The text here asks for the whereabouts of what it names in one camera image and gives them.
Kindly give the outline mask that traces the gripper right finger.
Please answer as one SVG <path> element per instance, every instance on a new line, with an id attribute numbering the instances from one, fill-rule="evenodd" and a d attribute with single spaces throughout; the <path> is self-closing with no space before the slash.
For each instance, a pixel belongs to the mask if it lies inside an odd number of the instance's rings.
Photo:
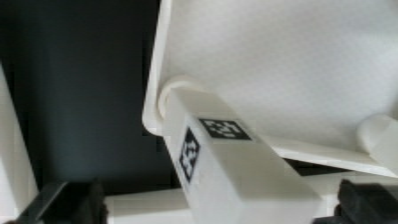
<path id="1" fill-rule="evenodd" d="M 398 199 L 379 183 L 341 181 L 339 204 L 322 224 L 398 224 Z"/>

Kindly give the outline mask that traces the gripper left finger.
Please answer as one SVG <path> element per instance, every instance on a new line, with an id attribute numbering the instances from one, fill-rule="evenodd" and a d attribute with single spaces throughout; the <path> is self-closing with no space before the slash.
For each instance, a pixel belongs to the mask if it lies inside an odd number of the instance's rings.
<path id="1" fill-rule="evenodd" d="M 13 224 L 109 224 L 101 182 L 52 182 Z"/>

